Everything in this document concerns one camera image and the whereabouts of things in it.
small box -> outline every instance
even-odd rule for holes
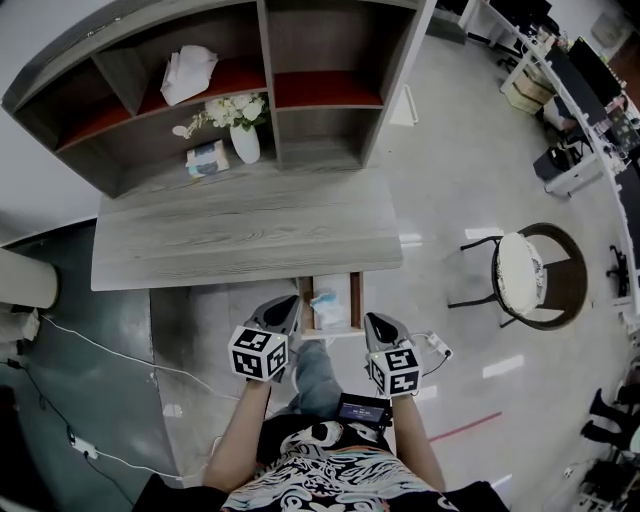
[[[422,383],[422,360],[414,346],[369,355],[369,376],[384,396],[415,393]]]
[[[193,178],[203,178],[229,168],[224,143],[217,140],[187,151],[186,167]]]
[[[531,80],[533,80],[540,87],[543,87],[551,94],[555,94],[555,88],[553,87],[551,82],[549,82],[547,77],[544,76],[544,73],[538,66],[529,64],[524,68],[524,72],[529,78],[531,78]]]
[[[231,370],[266,382],[289,363],[289,339],[284,334],[239,325],[229,341]]]
[[[512,107],[515,107],[519,110],[523,110],[528,114],[535,114],[538,110],[542,108],[541,103],[538,103],[537,101],[524,96],[518,90],[515,84],[509,87],[509,89],[507,89],[505,96],[507,97],[507,100],[509,100],[509,103],[511,104]]]
[[[525,73],[521,73],[515,80],[515,86],[523,96],[545,104],[553,97],[553,93],[538,85]]]

jeans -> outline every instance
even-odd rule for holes
[[[326,420],[335,418],[342,388],[336,382],[331,359],[323,340],[309,340],[298,350],[296,383],[298,394],[273,416],[313,414]]]

white cable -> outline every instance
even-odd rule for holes
[[[74,331],[72,329],[66,329],[64,327],[61,327],[60,325],[58,325],[57,323],[55,323],[53,320],[51,320],[51,318],[41,315],[42,318],[44,318],[47,322],[53,324],[55,327],[57,327],[58,329],[60,329],[61,331],[65,331],[65,332],[69,332],[71,334],[75,334],[76,336],[79,336],[80,338],[82,338],[85,341],[88,341],[89,343],[91,343],[92,345],[94,345],[95,347],[101,348],[102,350],[109,352],[110,354],[113,354],[114,356],[120,356],[123,357],[125,359],[128,359],[129,361],[135,361],[136,363],[140,363],[140,364],[144,364],[146,366],[151,366],[152,368],[158,368],[160,370],[165,370],[168,372],[175,372],[175,373],[181,373],[183,375],[187,375],[189,377],[191,377],[193,380],[195,380],[198,384],[201,384],[202,386],[204,386],[205,388],[207,388],[211,393],[213,393],[214,395],[216,395],[219,398],[226,398],[228,400],[240,400],[239,397],[237,396],[231,396],[231,395],[225,395],[223,393],[220,393],[219,391],[216,391],[215,389],[213,389],[211,386],[209,386],[209,384],[207,384],[206,382],[200,380],[198,377],[196,377],[195,375],[191,375],[189,372],[185,372],[184,370],[178,370],[176,368],[169,368],[167,366],[161,366],[159,364],[153,364],[153,363],[149,363],[143,359],[138,359],[137,357],[131,357],[131,356],[127,356],[125,354],[121,354],[120,352],[116,352],[115,350],[111,350],[107,347],[105,347],[104,345],[100,345],[100,343],[96,343],[93,340],[90,340],[89,338],[87,338],[86,336],[83,336],[82,334],[80,334],[78,331]]]
[[[106,457],[108,459],[117,460],[118,462],[121,462],[125,466],[129,466],[132,469],[142,469],[144,471],[149,471],[150,473],[155,473],[156,475],[166,476],[167,478],[174,478],[174,479],[176,479],[178,481],[182,481],[182,480],[186,480],[187,478],[193,478],[193,477],[198,476],[200,473],[202,473],[207,468],[207,466],[209,465],[209,459],[211,459],[211,456],[213,455],[213,452],[216,449],[216,443],[218,442],[219,439],[222,439],[222,436],[218,436],[213,440],[213,443],[211,444],[211,453],[209,453],[209,457],[207,459],[207,462],[205,464],[203,464],[202,467],[196,473],[192,473],[191,475],[185,475],[185,476],[169,475],[167,473],[160,473],[160,471],[156,471],[155,469],[148,468],[147,466],[136,466],[135,464],[129,464],[126,460],[123,460],[123,459],[121,459],[119,457],[116,457],[114,455],[109,455],[108,453],[101,452],[100,450],[96,450],[96,453],[98,455],[102,455],[103,457]]]
[[[96,343],[95,341],[93,341],[93,340],[87,338],[86,336],[80,334],[78,331],[74,331],[73,329],[66,329],[65,327],[62,327],[62,326],[58,325],[53,320],[51,320],[51,318],[49,318],[49,317],[47,317],[45,315],[41,314],[40,316],[42,318],[44,318],[47,322],[52,324],[54,327],[57,327],[58,329],[60,329],[61,331],[65,331],[65,332],[68,332],[68,333],[71,333],[71,334],[75,334],[76,336],[82,338],[83,340],[88,341],[93,346],[101,348],[102,350],[104,350],[106,352],[109,352],[110,354],[113,354],[114,356],[120,356],[120,357],[123,357],[124,359],[128,359],[129,361],[134,361],[136,363],[144,364],[146,366],[151,366],[152,368],[158,368],[160,370],[166,370],[168,372],[176,372],[176,373],[181,373],[183,375],[187,375],[187,376],[191,377],[193,380],[195,380],[196,382],[198,382],[199,384],[201,384],[202,386],[204,386],[205,388],[207,388],[211,393],[213,393],[217,397],[227,398],[229,400],[236,400],[236,401],[240,400],[240,398],[238,398],[238,397],[231,396],[231,395],[225,395],[223,393],[220,393],[220,392],[216,391],[211,386],[209,386],[209,384],[207,384],[206,382],[200,380],[195,375],[191,375],[189,372],[185,372],[184,370],[178,370],[176,368],[169,368],[167,366],[160,366],[158,364],[149,363],[149,362],[147,362],[147,361],[145,361],[143,359],[138,359],[137,357],[131,357],[131,356],[127,356],[125,354],[121,354],[120,352],[116,352],[115,350],[111,350],[110,348],[107,348],[107,347],[105,347],[103,345],[100,345],[100,343]],[[220,439],[222,439],[222,436],[218,436],[213,440],[213,443],[211,444],[211,453],[209,454],[209,459],[211,459],[211,456],[213,455],[213,452],[216,449],[216,443]],[[155,469],[148,468],[146,466],[136,466],[134,464],[129,464],[126,460],[120,459],[119,457],[116,457],[114,455],[109,455],[108,453],[104,453],[104,452],[101,452],[99,450],[96,450],[96,452],[98,454],[102,455],[103,457],[107,457],[108,459],[117,460],[118,462],[121,462],[122,464],[124,464],[125,466],[129,466],[130,468],[142,469],[144,471],[149,471],[151,473],[156,473],[156,474],[158,474],[160,476],[166,476],[167,478],[175,478],[176,480],[179,480],[179,481],[185,480],[187,478],[192,478],[192,477],[198,476],[202,471],[204,471],[204,469],[209,464],[209,460],[207,460],[207,462],[202,465],[202,467],[198,470],[197,473],[193,473],[191,475],[186,475],[186,476],[168,475],[166,473],[160,473],[159,471],[156,471]]]

small display screen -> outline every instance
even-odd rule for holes
[[[343,403],[342,409],[340,409],[340,417],[348,418],[351,420],[368,421],[370,423],[377,423],[382,419],[384,409],[380,407],[369,407],[366,405],[356,405]]]

desk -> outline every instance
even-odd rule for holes
[[[124,197],[102,199],[93,246],[94,291],[402,265],[382,169],[281,172],[274,160],[263,157],[193,181],[182,158],[164,174],[153,168],[152,181],[144,180]]]
[[[540,67],[547,80],[551,82],[557,91],[558,96],[560,96],[567,105],[569,111],[577,119],[578,123],[580,123],[582,130],[587,136],[587,139],[593,149],[593,153],[583,158],[578,165],[569,171],[547,183],[544,188],[551,194],[566,195],[571,191],[598,179],[602,175],[606,177],[618,208],[620,218],[619,238],[621,250],[627,256],[629,280],[631,284],[630,297],[616,300],[615,305],[621,308],[626,308],[631,305],[633,308],[633,315],[640,316],[640,269],[638,268],[638,261],[640,261],[640,259],[637,259],[634,253],[634,238],[631,235],[630,225],[627,221],[625,204],[623,204],[621,198],[623,185],[616,181],[616,177],[620,173],[628,172],[625,171],[626,166],[623,165],[619,159],[612,158],[605,153],[605,146],[602,139],[589,125],[587,122],[587,116],[581,111],[580,107],[578,107],[578,104],[571,94],[569,94],[569,91],[562,83],[558,74],[553,70],[551,64],[545,59],[546,52],[542,45],[534,44],[532,39],[522,34],[518,27],[512,25],[511,22],[491,6],[487,0],[480,0],[478,3],[483,8],[488,9],[496,21],[495,27],[491,31],[491,43],[489,46],[495,46],[500,36],[502,36],[505,31],[508,31],[522,41],[522,44],[529,50],[524,58],[521,59],[518,67],[513,70],[504,84],[502,84],[500,91],[505,92],[507,88],[513,84],[515,78],[523,71],[524,67],[536,58],[537,65]],[[637,239],[637,243],[635,245],[640,248],[640,233],[635,238]]]

